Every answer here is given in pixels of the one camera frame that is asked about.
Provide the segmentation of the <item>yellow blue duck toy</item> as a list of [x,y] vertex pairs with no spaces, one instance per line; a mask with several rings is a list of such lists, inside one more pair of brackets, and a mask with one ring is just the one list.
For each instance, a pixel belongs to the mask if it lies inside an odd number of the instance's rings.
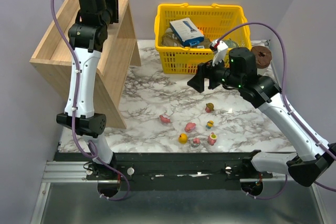
[[207,122],[206,127],[208,129],[211,129],[213,127],[213,125],[214,125],[214,122],[210,120],[210,121]]

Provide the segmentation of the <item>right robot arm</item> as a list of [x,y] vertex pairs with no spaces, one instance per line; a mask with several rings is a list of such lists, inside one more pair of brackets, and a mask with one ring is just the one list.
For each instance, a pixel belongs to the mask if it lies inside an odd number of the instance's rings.
[[295,148],[291,154],[254,154],[249,161],[254,170],[286,174],[301,186],[309,187],[331,166],[335,145],[314,133],[300,116],[295,115],[272,78],[257,73],[255,55],[248,48],[230,50],[228,68],[223,62],[212,60],[200,63],[187,85],[202,93],[205,79],[209,80],[209,89],[223,86],[238,90],[244,100],[275,123]]

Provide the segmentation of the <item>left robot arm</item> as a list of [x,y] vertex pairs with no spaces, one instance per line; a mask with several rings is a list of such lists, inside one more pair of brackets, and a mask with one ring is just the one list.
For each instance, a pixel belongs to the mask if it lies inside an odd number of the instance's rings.
[[72,55],[68,101],[64,112],[56,117],[58,124],[72,131],[78,150],[83,151],[77,140],[77,136],[82,136],[91,151],[85,156],[101,165],[110,164],[114,153],[103,135],[107,117],[94,110],[94,83],[108,26],[116,22],[115,3],[79,0],[80,9],[66,39]]

